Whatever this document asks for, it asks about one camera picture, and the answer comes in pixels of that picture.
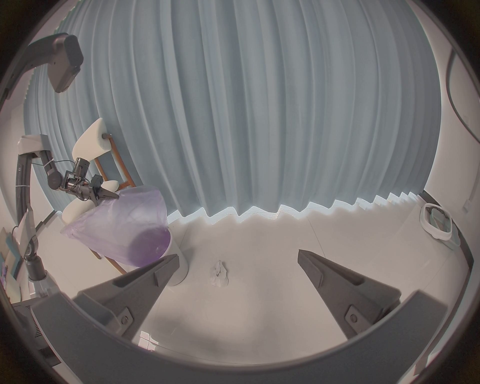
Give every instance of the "plastic bag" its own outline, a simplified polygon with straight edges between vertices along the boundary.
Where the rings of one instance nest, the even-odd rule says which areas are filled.
[[[61,232],[91,250],[120,263],[145,266],[170,245],[167,207],[160,191],[141,186],[117,192],[85,212]]]

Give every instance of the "crumpled paper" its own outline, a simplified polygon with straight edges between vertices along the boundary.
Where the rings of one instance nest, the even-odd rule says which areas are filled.
[[[215,265],[210,268],[210,284],[220,288],[228,285],[227,270],[221,260],[218,260]]]

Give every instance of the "metal bracket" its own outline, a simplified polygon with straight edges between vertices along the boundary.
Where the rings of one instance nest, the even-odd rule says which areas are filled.
[[[106,328],[131,340],[179,265],[176,254],[164,256],[80,291],[73,301]]]
[[[398,289],[313,252],[299,250],[298,263],[347,338],[370,328],[400,304]]]

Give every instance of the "curtain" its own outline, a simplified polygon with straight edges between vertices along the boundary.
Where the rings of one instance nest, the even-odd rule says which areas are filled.
[[[83,0],[58,31],[84,63],[62,94],[35,70],[25,130],[70,158],[102,117],[169,213],[371,202],[419,193],[430,173],[440,84],[403,0]]]

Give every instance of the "white chair cushion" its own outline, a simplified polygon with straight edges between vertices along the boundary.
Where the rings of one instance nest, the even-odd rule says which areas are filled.
[[[102,188],[110,192],[115,192],[119,188],[119,182],[116,180],[108,180],[102,183]],[[73,200],[68,204],[61,214],[61,218],[65,224],[75,221],[81,214],[94,208],[95,204],[92,200],[82,201],[80,199]]]
[[[78,157],[87,161],[92,161],[96,157],[112,149],[109,139],[102,139],[102,134],[107,133],[107,127],[102,118],[97,119],[80,136],[72,150],[72,157],[76,160]]]

